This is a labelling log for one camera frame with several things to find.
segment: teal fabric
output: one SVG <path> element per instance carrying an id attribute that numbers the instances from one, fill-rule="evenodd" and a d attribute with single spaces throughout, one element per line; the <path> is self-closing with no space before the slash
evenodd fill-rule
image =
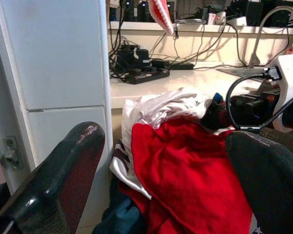
<path id="1" fill-rule="evenodd" d="M 92 234 L 144 234 L 147 227 L 136 204 L 118 189 L 114 176 L 110 186 L 110 205 Z"/>

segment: door latch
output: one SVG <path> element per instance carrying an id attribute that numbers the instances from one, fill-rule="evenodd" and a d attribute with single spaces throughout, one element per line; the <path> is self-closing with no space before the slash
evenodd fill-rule
<path id="1" fill-rule="evenodd" d="M 13 169 L 20 170 L 23 168 L 23 163 L 21 161 L 21 156 L 18 151 L 18 146 L 15 137 L 10 136 L 4 139 L 6 145 L 6 152 L 1 158 L 0 162 L 2 164 L 9 163 Z"/>

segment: white clamp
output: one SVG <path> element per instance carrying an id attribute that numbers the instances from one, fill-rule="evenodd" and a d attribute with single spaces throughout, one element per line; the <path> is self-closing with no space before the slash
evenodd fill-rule
<path id="1" fill-rule="evenodd" d="M 282 79 L 277 81 L 280 86 L 280 98 L 273 112 L 275 114 L 285 103 L 293 98 L 293 55 L 279 56 L 273 65 L 278 66 L 282 76 Z M 292 129 L 283 125 L 282 116 L 282 114 L 279 115 L 273 121 L 273 126 L 280 132 L 288 133 Z"/>

